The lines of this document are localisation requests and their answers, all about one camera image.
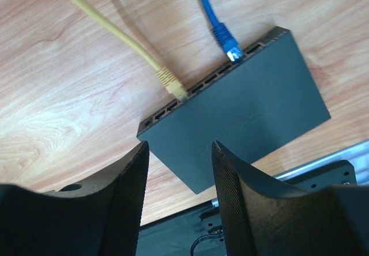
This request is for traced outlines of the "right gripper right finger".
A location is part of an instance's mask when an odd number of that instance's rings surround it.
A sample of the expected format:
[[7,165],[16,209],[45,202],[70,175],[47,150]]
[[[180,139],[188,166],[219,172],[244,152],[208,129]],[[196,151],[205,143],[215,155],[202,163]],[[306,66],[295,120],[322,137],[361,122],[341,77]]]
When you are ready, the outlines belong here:
[[228,255],[367,255],[368,187],[306,191],[212,145]]

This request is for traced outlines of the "black network switch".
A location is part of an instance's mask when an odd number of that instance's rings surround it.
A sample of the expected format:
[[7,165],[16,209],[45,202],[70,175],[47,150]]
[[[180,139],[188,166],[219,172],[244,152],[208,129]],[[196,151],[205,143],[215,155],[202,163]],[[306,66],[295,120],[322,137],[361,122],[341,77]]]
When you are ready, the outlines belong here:
[[192,192],[214,185],[212,143],[252,164],[330,119],[289,29],[274,27],[141,121],[137,138]]

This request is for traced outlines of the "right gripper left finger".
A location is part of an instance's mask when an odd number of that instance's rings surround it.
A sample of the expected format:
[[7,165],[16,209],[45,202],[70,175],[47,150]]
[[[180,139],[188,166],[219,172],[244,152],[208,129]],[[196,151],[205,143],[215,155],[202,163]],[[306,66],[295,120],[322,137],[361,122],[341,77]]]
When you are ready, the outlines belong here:
[[2,255],[134,255],[149,145],[59,191],[1,185]]

